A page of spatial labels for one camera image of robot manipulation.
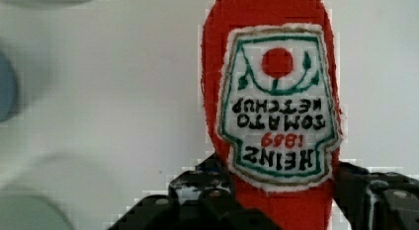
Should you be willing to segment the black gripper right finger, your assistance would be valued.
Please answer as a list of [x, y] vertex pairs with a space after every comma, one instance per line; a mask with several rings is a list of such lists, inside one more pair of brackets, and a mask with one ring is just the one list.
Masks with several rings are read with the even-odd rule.
[[419, 184], [395, 172], [370, 172], [340, 162], [334, 200], [352, 230], [419, 230]]

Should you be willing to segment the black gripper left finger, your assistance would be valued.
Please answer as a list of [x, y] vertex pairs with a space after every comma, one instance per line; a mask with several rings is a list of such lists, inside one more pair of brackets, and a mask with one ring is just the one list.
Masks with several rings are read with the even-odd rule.
[[140, 200], [108, 230], [281, 230], [236, 199], [232, 176], [213, 154], [171, 181], [166, 194]]

